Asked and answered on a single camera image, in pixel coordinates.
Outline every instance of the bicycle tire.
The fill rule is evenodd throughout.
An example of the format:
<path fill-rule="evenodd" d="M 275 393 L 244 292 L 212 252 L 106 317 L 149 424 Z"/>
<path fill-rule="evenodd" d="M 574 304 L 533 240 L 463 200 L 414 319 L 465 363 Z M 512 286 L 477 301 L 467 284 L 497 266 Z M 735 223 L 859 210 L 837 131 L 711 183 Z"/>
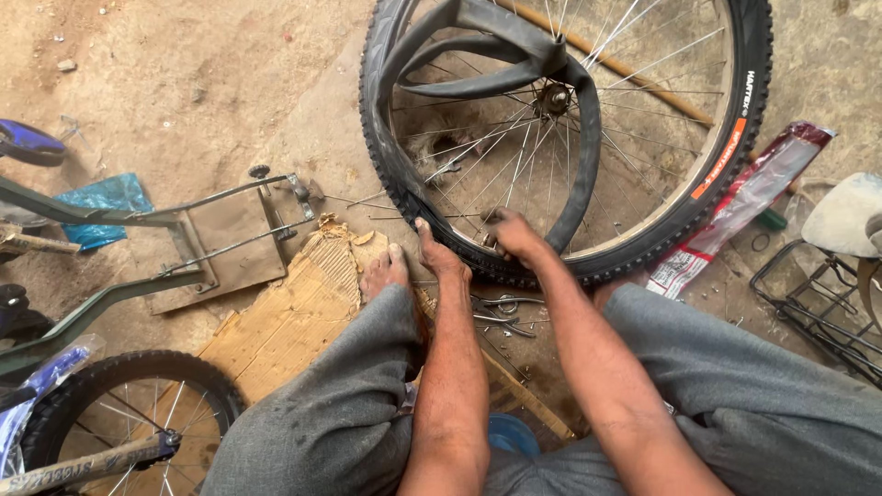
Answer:
<path fill-rule="evenodd" d="M 21 440 L 26 470 L 58 462 L 68 432 L 86 408 L 112 387 L 126 381 L 160 377 L 186 380 L 221 400 L 223 415 L 217 416 L 220 435 L 245 410 L 232 381 L 205 360 L 180 351 L 150 350 L 105 358 L 72 374 L 35 406 Z"/>
<path fill-rule="evenodd" d="M 58 167 L 67 156 L 67 147 L 35 127 L 0 119 L 0 156 L 3 155 L 41 167 Z"/>
<path fill-rule="evenodd" d="M 583 285 L 594 286 L 642 267 L 690 234 L 713 211 L 753 149 L 772 78 L 772 8 L 767 0 L 728 0 L 726 5 L 732 20 L 734 40 L 734 70 L 728 112 L 703 169 L 689 184 L 689 189 L 698 188 L 712 177 L 712 173 L 713 178 L 698 199 L 690 195 L 680 199 L 637 236 L 607 251 L 567 260 L 568 268 Z M 493 282 L 536 288 L 538 281 L 535 275 L 517 260 L 505 261 L 493 252 L 482 250 L 458 237 L 447 222 L 440 222 L 425 207 L 425 199 L 417 198 L 402 179 L 407 176 L 404 168 L 410 167 L 410 164 L 399 144 L 394 139 L 381 138 L 384 134 L 378 129 L 385 124 L 380 122 L 380 114 L 374 111 L 371 103 L 377 94 L 385 57 L 392 49 L 392 36 L 397 32 L 398 18 L 406 9 L 407 0 L 377 1 L 362 57 L 359 109 L 368 152 L 380 183 L 412 228 L 417 216 L 424 217 L 432 226 L 436 240 L 456 252 L 476 276 Z M 746 89 L 749 77 L 752 79 L 750 90 Z M 736 134 L 737 125 L 743 126 L 743 130 Z M 728 152 L 729 142 L 733 138 L 736 140 L 735 149 Z M 729 158 L 721 170 L 714 171 L 724 154 L 728 154 Z"/>

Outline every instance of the plastic packaging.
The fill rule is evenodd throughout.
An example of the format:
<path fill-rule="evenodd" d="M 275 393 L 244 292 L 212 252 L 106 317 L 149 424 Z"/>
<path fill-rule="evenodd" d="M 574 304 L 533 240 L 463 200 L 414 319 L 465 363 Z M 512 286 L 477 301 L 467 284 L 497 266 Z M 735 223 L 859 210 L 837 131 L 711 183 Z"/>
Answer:
<path fill-rule="evenodd" d="M 692 237 L 661 258 L 647 289 L 675 299 L 714 255 L 781 195 L 805 170 L 835 132 L 797 121 L 736 177 L 714 212 L 714 218 Z"/>
<path fill-rule="evenodd" d="M 19 441 L 34 405 L 52 389 L 61 385 L 72 373 L 81 370 L 90 358 L 100 357 L 106 342 L 97 334 L 81 335 L 66 348 L 40 366 L 20 387 L 32 387 L 37 397 L 0 413 L 0 478 L 25 472 Z"/>
<path fill-rule="evenodd" d="M 144 196 L 134 172 L 108 177 L 95 184 L 62 193 L 55 197 L 77 207 L 114 208 L 152 212 L 153 204 Z M 62 224 L 64 234 L 80 250 L 90 250 L 125 239 L 123 226 L 98 226 L 93 224 Z"/>

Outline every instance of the sandy ground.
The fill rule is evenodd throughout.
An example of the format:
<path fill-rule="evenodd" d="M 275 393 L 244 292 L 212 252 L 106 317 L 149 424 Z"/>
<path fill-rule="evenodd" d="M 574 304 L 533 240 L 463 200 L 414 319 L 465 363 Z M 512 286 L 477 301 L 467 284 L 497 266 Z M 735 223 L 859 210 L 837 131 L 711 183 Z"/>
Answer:
<path fill-rule="evenodd" d="M 774 79 L 759 145 L 786 123 L 804 118 L 840 134 L 806 176 L 841 179 L 859 170 L 879 172 L 882 104 L 875 96 L 882 88 L 873 61 L 882 55 L 882 7 L 868 0 L 775 0 L 773 6 Z M 370 0 L 270 0 L 259 7 L 231 0 L 5 2 L 0 5 L 7 47 L 0 62 L 0 115 L 50 132 L 63 129 L 59 115 L 75 117 L 88 147 L 74 137 L 68 145 L 78 160 L 60 169 L 0 160 L 0 174 L 58 194 L 134 171 L 157 207 L 240 184 L 255 163 L 270 163 L 279 172 L 293 169 L 344 199 L 378 192 L 357 90 L 372 9 Z M 78 69 L 62 74 L 56 64 L 68 58 Z M 296 218 L 298 209 L 290 201 L 278 195 L 273 200 L 286 219 Z M 391 205 L 385 197 L 377 203 Z M 415 236 L 404 222 L 371 219 L 395 216 L 392 210 L 343 206 L 328 199 L 322 209 L 337 212 L 356 231 L 380 229 L 415 253 Z M 773 233 L 770 247 L 754 252 L 750 242 L 759 232 L 750 227 L 727 245 L 684 299 L 721 317 L 744 316 L 742 327 L 749 331 L 817 357 L 747 286 L 782 244 Z M 47 233 L 60 236 L 58 228 Z M 302 240 L 286 243 L 288 256 Z M 31 253 L 0 266 L 0 282 L 26 285 L 33 307 L 57 319 L 99 288 L 137 276 L 128 243 L 76 258 Z M 429 279 L 420 267 L 413 269 L 415 280 Z M 788 281 L 782 277 L 781 286 Z M 227 312 L 246 308 L 258 290 L 156 317 L 135 299 L 112 307 L 90 331 L 108 340 L 108 354 L 192 351 Z M 478 290 L 491 296 L 506 292 Z M 530 387 L 564 420 L 575 423 L 579 411 L 563 382 L 550 328 L 539 325 L 536 330 L 540 338 L 529 343 L 496 338 L 508 344 L 512 361 L 531 366 Z"/>

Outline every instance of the wheel rim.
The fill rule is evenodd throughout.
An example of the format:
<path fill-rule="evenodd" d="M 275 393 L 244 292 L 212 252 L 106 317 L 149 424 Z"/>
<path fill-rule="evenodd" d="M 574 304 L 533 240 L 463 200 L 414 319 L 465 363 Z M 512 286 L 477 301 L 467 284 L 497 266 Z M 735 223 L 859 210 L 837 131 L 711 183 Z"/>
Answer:
<path fill-rule="evenodd" d="M 181 445 L 170 460 L 157 462 L 147 470 L 130 466 L 122 474 L 69 489 L 96 496 L 198 494 L 231 423 L 223 404 L 221 398 L 197 383 L 161 376 L 112 387 L 74 422 L 62 443 L 59 461 L 143 439 L 156 431 L 152 423 L 180 433 Z"/>
<path fill-rule="evenodd" d="M 406 15 L 412 14 L 416 21 L 435 4 L 417 2 Z M 511 10 L 521 8 L 520 15 L 532 8 L 545 20 L 553 19 L 546 29 L 548 36 L 557 34 L 555 28 L 562 25 L 567 51 L 583 61 L 594 78 L 602 101 L 601 165 L 582 226 L 562 258 L 584 259 L 614 250 L 684 201 L 715 159 L 710 155 L 718 145 L 720 123 L 735 104 L 730 97 L 735 54 L 729 8 L 719 0 L 697 4 L 675 0 L 547 4 L 534 0 L 513 7 L 500 0 L 499 4 Z M 586 15 L 591 9 L 602 15 Z M 675 29 L 689 36 L 664 36 Z M 436 33 L 433 40 L 455 32 L 445 31 Z M 599 49 L 591 54 L 578 50 L 570 42 L 575 34 L 594 41 Z M 648 43 L 654 51 L 646 49 Z M 607 69 L 604 63 L 617 58 L 627 58 L 637 74 L 623 78 Z M 498 69 L 499 63 L 494 67 L 485 57 L 448 52 L 415 72 L 413 79 L 438 82 Z M 713 125 L 701 124 L 655 99 L 653 93 L 661 92 L 633 85 L 637 75 L 671 94 L 688 96 Z M 390 99 L 387 124 L 424 177 L 462 155 L 460 170 L 429 182 L 427 196 L 447 216 L 458 237 L 488 252 L 481 243 L 486 229 L 478 212 L 508 204 L 525 213 L 544 234 L 568 195 L 571 183 L 561 178 L 568 176 L 567 169 L 572 178 L 576 163 L 578 124 L 571 117 L 578 120 L 578 102 L 551 118 L 542 115 L 549 113 L 547 108 L 517 113 L 547 91 L 548 81 L 540 79 L 535 87 L 491 99 L 442 101 L 399 88 Z M 569 157 L 566 144 L 570 145 Z M 535 189 L 538 184 L 540 194 Z"/>

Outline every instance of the small bicycle wheel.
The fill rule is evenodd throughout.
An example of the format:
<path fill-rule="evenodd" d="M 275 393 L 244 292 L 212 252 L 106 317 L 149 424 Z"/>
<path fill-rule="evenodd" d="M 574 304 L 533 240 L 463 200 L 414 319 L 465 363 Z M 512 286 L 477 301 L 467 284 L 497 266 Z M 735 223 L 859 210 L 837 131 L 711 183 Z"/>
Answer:
<path fill-rule="evenodd" d="M 64 162 L 67 147 L 35 127 L 0 119 L 0 156 L 2 155 L 42 167 L 57 167 Z"/>
<path fill-rule="evenodd" d="M 460 5 L 445 19 L 459 24 L 440 28 L 433 16 L 451 3 Z M 492 22 L 459 21 L 487 11 Z M 557 248 L 582 283 L 606 281 L 687 235 L 740 169 L 766 106 L 769 12 L 766 0 L 378 0 L 361 77 L 377 175 L 404 218 L 426 218 L 476 275 L 535 286 L 517 260 L 483 246 L 478 214 L 519 210 L 550 240 L 577 191 L 580 149 L 586 139 L 596 145 L 580 119 L 599 100 L 593 191 Z M 508 23 L 520 31 L 506 32 Z M 596 99 L 582 101 L 559 73 L 496 94 L 438 97 L 516 70 L 518 49 L 530 46 L 511 34 L 527 26 L 531 41 L 565 45 Z M 431 36 L 404 69 L 387 73 L 423 33 Z"/>
<path fill-rule="evenodd" d="M 90 495 L 198 494 L 221 439 L 243 411 L 230 380 L 194 356 L 154 350 L 106 358 L 37 403 L 21 440 L 25 469 L 142 439 L 155 430 L 146 416 L 183 436 L 171 459 L 64 489 Z"/>

